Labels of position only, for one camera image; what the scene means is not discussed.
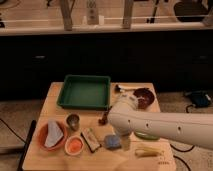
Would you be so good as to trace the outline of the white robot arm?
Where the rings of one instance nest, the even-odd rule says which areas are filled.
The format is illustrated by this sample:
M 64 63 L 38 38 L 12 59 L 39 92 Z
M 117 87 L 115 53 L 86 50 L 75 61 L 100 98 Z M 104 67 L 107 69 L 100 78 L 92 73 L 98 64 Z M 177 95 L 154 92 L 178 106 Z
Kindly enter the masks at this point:
M 123 93 L 109 111 L 108 122 L 119 136 L 142 132 L 213 150 L 213 114 L 145 112 L 138 99 Z

